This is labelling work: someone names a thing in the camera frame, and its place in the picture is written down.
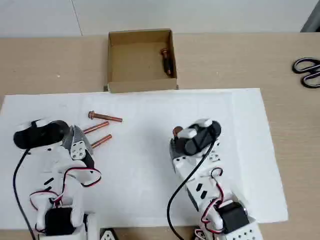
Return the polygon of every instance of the copper rod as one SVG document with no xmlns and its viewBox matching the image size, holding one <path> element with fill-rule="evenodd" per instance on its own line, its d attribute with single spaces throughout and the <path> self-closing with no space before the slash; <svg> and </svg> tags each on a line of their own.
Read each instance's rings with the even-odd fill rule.
<svg viewBox="0 0 320 240">
<path fill-rule="evenodd" d="M 120 117 L 102 115 L 102 114 L 95 113 L 95 111 L 90 111 L 88 113 L 88 118 L 90 118 L 90 119 L 103 119 L 103 120 L 115 121 L 115 122 L 119 122 L 119 123 L 123 122 L 123 119 Z"/>
<path fill-rule="evenodd" d="M 98 124 L 98 125 L 95 125 L 95 126 L 92 126 L 92 127 L 89 127 L 89 128 L 87 128 L 87 129 L 83 130 L 83 133 L 84 133 L 84 134 L 88 134 L 88 133 L 91 133 L 91 132 L 93 132 L 93 131 L 95 131 L 95 130 L 97 130 L 97 129 L 100 129 L 100 128 L 102 128 L 102 127 L 104 127 L 104 126 L 108 126 L 108 125 L 109 125 L 109 122 L 108 122 L 108 121 L 105 121 L 105 122 L 103 122 L 103 123 L 100 123 L 100 124 Z"/>
<path fill-rule="evenodd" d="M 107 136 L 101 138 L 100 140 L 94 142 L 91 144 L 91 147 L 94 149 L 98 146 L 100 146 L 101 144 L 105 143 L 106 141 L 108 141 L 109 139 L 112 138 L 112 135 L 111 134 L 108 134 Z"/>
</svg>

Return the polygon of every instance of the cardboard box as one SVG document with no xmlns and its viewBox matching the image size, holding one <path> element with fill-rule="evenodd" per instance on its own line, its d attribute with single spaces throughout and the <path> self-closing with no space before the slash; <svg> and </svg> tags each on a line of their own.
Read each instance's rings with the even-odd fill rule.
<svg viewBox="0 0 320 240">
<path fill-rule="evenodd" d="M 170 29 L 115 31 L 108 39 L 105 91 L 111 93 L 177 89 L 176 59 Z M 172 76 L 163 67 L 160 50 L 168 48 Z"/>
</svg>

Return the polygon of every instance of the black scissors handle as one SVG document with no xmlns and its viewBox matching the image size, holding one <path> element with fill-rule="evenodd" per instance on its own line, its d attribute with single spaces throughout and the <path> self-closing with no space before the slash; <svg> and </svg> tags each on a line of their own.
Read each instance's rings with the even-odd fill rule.
<svg viewBox="0 0 320 240">
<path fill-rule="evenodd" d="M 308 66 L 305 68 L 298 68 L 298 65 L 303 62 L 312 63 L 312 66 Z M 316 77 L 320 76 L 320 60 L 313 58 L 313 57 L 303 57 L 295 61 L 292 65 L 292 71 L 296 74 L 304 74 L 304 73 L 310 73 L 309 75 L 306 75 L 301 78 L 301 84 L 309 89 L 317 89 L 320 88 L 319 84 L 310 84 L 308 81 L 310 79 L 314 79 Z"/>
</svg>

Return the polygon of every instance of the wooden table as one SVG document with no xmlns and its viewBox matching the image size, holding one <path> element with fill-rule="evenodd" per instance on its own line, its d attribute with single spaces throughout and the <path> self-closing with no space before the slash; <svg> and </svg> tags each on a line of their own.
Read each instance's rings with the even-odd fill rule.
<svg viewBox="0 0 320 240">
<path fill-rule="evenodd" d="M 0 95 L 99 92 L 105 36 L 0 39 Z M 291 64 L 320 58 L 318 33 L 175 34 L 180 89 L 261 88 L 289 221 L 261 224 L 265 240 L 320 239 L 320 89 L 300 85 Z M 192 228 L 178 228 L 190 239 Z M 175 240 L 167 227 L 119 228 L 120 240 Z M 30 239 L 2 230 L 0 240 Z"/>
</svg>

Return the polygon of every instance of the copper bolt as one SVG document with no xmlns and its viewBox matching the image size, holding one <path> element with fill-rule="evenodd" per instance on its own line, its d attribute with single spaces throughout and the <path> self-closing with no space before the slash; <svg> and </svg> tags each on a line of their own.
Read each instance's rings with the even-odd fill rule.
<svg viewBox="0 0 320 240">
<path fill-rule="evenodd" d="M 101 144 L 105 143 L 106 141 L 108 141 L 109 139 L 112 138 L 112 135 L 111 134 L 108 134 L 107 136 L 101 138 L 100 140 L 94 142 L 91 144 L 91 147 L 94 149 L 98 146 L 100 146 Z"/>
<path fill-rule="evenodd" d="M 182 126 L 176 126 L 173 130 L 172 130 L 172 133 L 173 133 L 173 136 L 177 137 L 178 136 L 178 133 L 181 132 L 184 128 Z"/>
<path fill-rule="evenodd" d="M 89 127 L 89 128 L 87 128 L 87 129 L 83 130 L 83 133 L 84 133 L 84 134 L 88 134 L 88 133 L 91 133 L 91 132 L 93 132 L 93 131 L 95 131 L 95 130 L 97 130 L 97 129 L 100 129 L 100 128 L 102 128 L 102 127 L 104 127 L 104 126 L 108 126 L 108 125 L 109 125 L 109 122 L 108 122 L 108 121 L 105 121 L 105 122 L 103 122 L 103 123 L 100 123 L 100 124 L 98 124 L 98 125 L 95 125 L 95 126 L 92 126 L 92 127 Z"/>
<path fill-rule="evenodd" d="M 122 123 L 122 121 L 123 121 L 123 119 L 120 117 L 102 115 L 102 114 L 95 113 L 95 111 L 90 111 L 88 113 L 88 118 L 90 118 L 90 119 L 103 119 L 103 120 L 115 121 L 115 122 L 119 122 L 119 123 Z"/>
<path fill-rule="evenodd" d="M 160 53 L 162 55 L 162 64 L 163 64 L 163 69 L 164 72 L 168 76 L 172 76 L 172 71 L 171 71 L 171 63 L 170 63 L 170 56 L 169 56 L 169 49 L 168 48 L 162 48 L 160 50 Z"/>
</svg>

